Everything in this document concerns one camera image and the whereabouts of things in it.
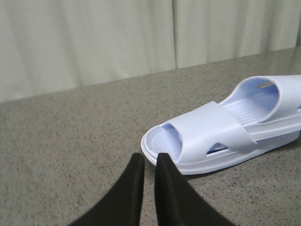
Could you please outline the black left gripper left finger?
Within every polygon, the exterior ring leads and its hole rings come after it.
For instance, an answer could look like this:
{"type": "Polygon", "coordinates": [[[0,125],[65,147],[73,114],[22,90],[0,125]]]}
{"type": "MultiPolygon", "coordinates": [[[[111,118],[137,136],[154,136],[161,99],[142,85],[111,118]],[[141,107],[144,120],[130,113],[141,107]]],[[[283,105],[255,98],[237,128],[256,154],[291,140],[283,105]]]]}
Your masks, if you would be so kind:
{"type": "Polygon", "coordinates": [[[138,226],[143,202],[144,157],[134,153],[107,194],[72,226],[138,226]]]}

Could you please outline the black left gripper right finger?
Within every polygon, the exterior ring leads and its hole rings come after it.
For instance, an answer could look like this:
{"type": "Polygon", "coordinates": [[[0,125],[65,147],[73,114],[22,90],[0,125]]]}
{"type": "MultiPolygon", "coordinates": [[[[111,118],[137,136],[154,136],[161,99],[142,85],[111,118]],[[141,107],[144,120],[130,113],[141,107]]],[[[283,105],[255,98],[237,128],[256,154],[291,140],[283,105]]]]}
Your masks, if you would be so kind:
{"type": "Polygon", "coordinates": [[[159,226],[233,226],[189,185],[167,153],[160,153],[155,172],[159,226]]]}

